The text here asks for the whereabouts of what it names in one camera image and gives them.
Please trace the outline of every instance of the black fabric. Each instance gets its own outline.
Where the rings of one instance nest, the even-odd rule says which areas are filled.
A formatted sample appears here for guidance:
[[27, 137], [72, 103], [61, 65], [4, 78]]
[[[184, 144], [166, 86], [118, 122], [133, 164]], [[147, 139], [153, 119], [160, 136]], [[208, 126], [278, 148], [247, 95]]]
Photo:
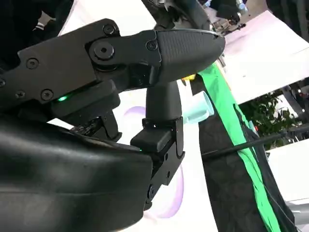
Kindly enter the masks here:
[[[248, 128], [242, 121], [241, 121], [241, 127], [242, 130], [244, 131], [244, 136], [248, 142], [259, 139], [259, 137], [250, 128]], [[281, 232], [297, 232], [297, 228], [294, 224], [295, 222], [294, 215], [290, 210], [290, 208], [286, 205], [279, 191], [276, 180], [268, 164], [264, 147], [262, 145], [256, 146], [254, 147], [254, 150], [256, 154], [255, 159], [259, 164], [262, 173], [263, 183], [265, 185], [265, 188], [267, 189], [266, 190], [267, 197], [271, 204], [271, 207], [274, 210], [275, 215], [277, 216]]]
[[[193, 94], [206, 91], [197, 76]], [[201, 153], [233, 146], [218, 112], [199, 123]], [[208, 193], [218, 232], [266, 232], [256, 206], [252, 180], [237, 153], [203, 162]]]
[[[1, 0], [0, 1], [0, 74], [19, 64], [17, 52], [55, 37], [63, 27], [72, 7], [73, 0]], [[35, 27], [42, 11], [56, 22], [40, 31]]]

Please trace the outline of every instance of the bolt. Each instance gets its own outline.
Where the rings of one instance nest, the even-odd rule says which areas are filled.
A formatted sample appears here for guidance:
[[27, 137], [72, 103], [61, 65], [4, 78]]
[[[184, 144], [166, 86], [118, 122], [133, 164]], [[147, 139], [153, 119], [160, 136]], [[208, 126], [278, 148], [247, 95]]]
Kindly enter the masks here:
[[108, 42], [100, 42], [95, 46], [95, 56], [101, 60], [109, 60], [114, 55], [114, 47]]
[[27, 60], [26, 66], [28, 69], [36, 69], [38, 65], [39, 65], [39, 61], [35, 58], [31, 58]]
[[153, 185], [150, 185], [149, 186], [149, 189], [148, 189], [148, 198], [149, 199], [152, 199], [154, 197], [154, 194], [155, 194], [155, 191], [154, 191], [154, 187]]
[[41, 93], [41, 98], [44, 101], [51, 100], [53, 98], [53, 96], [54, 96], [54, 93], [51, 90], [49, 90], [49, 89], [45, 89]]
[[155, 51], [158, 48], [156, 41], [148, 41], [146, 47], [149, 51]]
[[21, 91], [21, 90], [19, 90], [19, 91], [17, 91], [17, 92], [15, 93], [15, 97], [16, 97], [17, 99], [23, 99], [23, 98], [25, 97], [25, 95], [26, 95], [26, 93], [25, 93], [24, 91]]
[[5, 86], [5, 80], [0, 79], [0, 88], [3, 87], [3, 86]]
[[107, 24], [103, 27], [103, 31], [106, 35], [113, 35], [116, 31], [116, 28], [111, 24]]

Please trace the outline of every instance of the light blue cup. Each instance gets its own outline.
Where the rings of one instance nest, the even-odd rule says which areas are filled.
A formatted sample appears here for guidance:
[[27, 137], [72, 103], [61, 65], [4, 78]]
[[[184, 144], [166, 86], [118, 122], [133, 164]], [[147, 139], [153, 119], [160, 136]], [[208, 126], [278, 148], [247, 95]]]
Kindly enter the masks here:
[[198, 123], [213, 114], [212, 103], [207, 94], [202, 91], [193, 96], [190, 109], [183, 113], [183, 123]]

